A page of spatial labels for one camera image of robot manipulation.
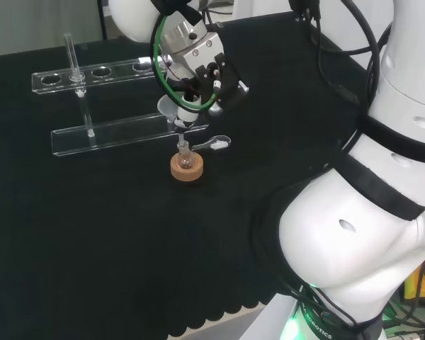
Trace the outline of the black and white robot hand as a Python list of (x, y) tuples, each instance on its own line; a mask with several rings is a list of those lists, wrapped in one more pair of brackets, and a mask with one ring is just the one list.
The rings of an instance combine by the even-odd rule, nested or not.
[(217, 32), (204, 22), (191, 25), (182, 20), (170, 27), (165, 22), (156, 35), (161, 52), (169, 57), (164, 83), (178, 106), (174, 125), (191, 129), (200, 115), (219, 116), (249, 92)]

